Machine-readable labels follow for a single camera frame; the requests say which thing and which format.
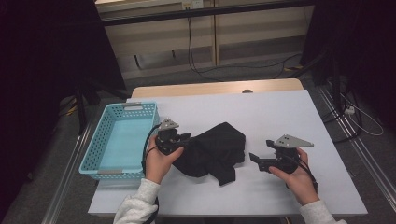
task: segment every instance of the white sleeve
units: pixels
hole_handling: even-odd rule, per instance
[[[154,203],[159,189],[160,185],[142,179],[137,193],[133,196],[126,196],[122,202],[113,223],[144,223],[158,208]]]
[[[306,204],[300,212],[306,224],[347,224],[344,220],[335,221],[323,201]]]

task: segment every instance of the white table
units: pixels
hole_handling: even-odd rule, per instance
[[[217,94],[134,98],[155,101],[161,119],[180,124],[180,133],[195,136],[227,121],[247,137],[245,162],[235,166],[236,181],[220,187],[216,178],[183,175],[172,168],[159,193],[163,217],[276,217],[299,214],[283,181],[259,172],[248,153],[272,159],[274,150],[265,140],[287,133],[313,142],[305,148],[311,170],[319,183],[319,197],[336,216],[367,214],[330,136],[307,91]],[[100,181],[90,214],[114,216],[123,198],[134,193],[139,180]]]

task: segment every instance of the right hand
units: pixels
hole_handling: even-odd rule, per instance
[[[297,152],[301,160],[308,164],[308,154],[300,148],[297,148]],[[304,206],[320,200],[315,192],[311,177],[300,166],[290,175],[274,166],[271,166],[269,170],[273,175],[276,175],[286,182],[300,205]]]

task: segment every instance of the hand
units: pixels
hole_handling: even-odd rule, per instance
[[[308,164],[308,154],[300,148],[297,148],[297,152],[301,160]],[[300,205],[304,206],[320,200],[315,192],[311,177],[300,166],[290,175],[274,166],[271,166],[269,170],[273,175],[276,175],[286,182]]]
[[[180,147],[172,154],[165,156],[156,148],[155,138],[151,136],[148,144],[148,153],[146,158],[146,179],[157,184],[161,184],[163,177],[168,173],[172,163],[181,156],[184,148]]]

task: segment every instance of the power strip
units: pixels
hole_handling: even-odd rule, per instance
[[[181,2],[181,9],[190,10],[204,8],[204,0],[184,0]]]

